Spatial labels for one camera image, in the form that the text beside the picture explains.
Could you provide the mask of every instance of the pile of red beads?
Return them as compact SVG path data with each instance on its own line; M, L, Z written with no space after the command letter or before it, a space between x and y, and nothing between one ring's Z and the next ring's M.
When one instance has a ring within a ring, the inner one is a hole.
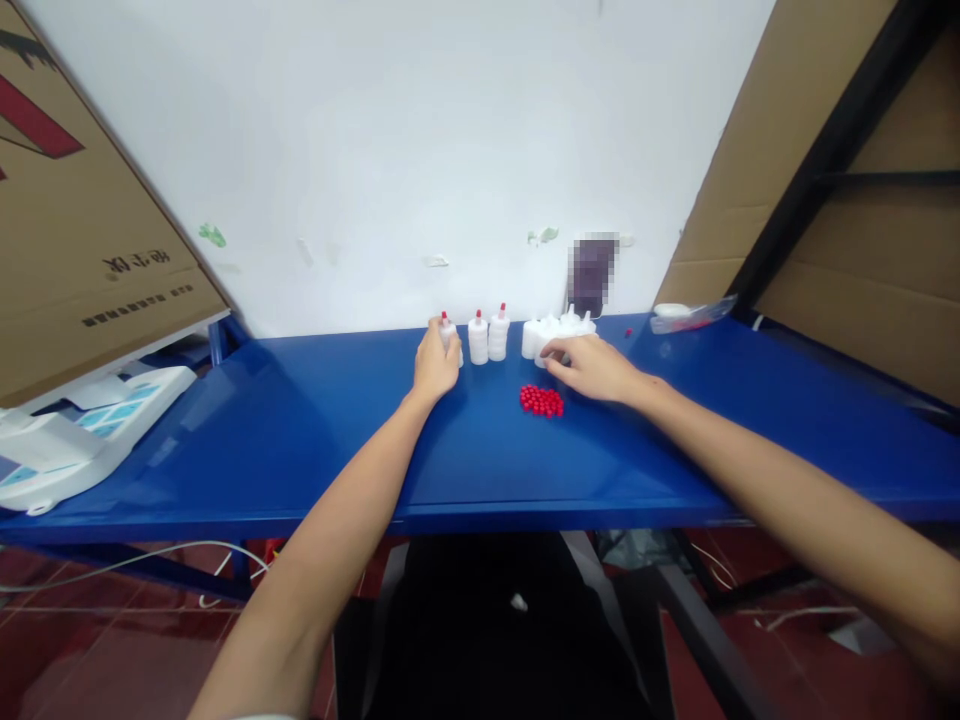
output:
M563 398L556 390L524 385L520 388L520 404L524 412L546 415L548 418L554 415L563 417Z

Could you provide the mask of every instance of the forearm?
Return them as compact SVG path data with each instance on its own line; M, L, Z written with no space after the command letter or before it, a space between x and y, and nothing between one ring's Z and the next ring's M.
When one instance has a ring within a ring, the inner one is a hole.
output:
M948 553L805 460L669 386L635 393L630 404L811 571L960 651L960 563Z
M410 457L434 402L408 395L393 416L344 467L290 538L248 609L274 606L274 592L303 618L330 629L383 537ZM308 577L292 596L295 577Z
M323 648L390 523L434 402L408 395L317 501L237 621L191 718L306 717Z

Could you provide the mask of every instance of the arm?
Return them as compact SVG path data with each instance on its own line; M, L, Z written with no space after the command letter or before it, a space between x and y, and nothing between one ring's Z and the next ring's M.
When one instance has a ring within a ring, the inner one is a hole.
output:
M547 369L647 417L801 563L855 598L944 686L960 680L960 561L807 461L645 375L596 335Z
M307 717L334 623L393 517L420 431L456 383L459 358L460 339L444 353L438 318L431 320L413 390L290 538L227 638L191 720Z

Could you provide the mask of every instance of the white wall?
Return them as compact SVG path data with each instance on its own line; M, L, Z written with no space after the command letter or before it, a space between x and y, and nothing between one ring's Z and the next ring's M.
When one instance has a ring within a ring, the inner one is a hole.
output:
M648 310L773 2L22 0L262 337Z

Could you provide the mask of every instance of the cardboard box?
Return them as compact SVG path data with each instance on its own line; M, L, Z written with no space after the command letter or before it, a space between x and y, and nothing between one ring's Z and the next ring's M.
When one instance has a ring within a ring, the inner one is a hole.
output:
M960 29L948 27L850 172L960 169ZM960 188L838 189L757 310L960 406Z
M5 2L0 31L0 407L13 407L226 304Z
M726 294L894 5L778 0L657 302Z

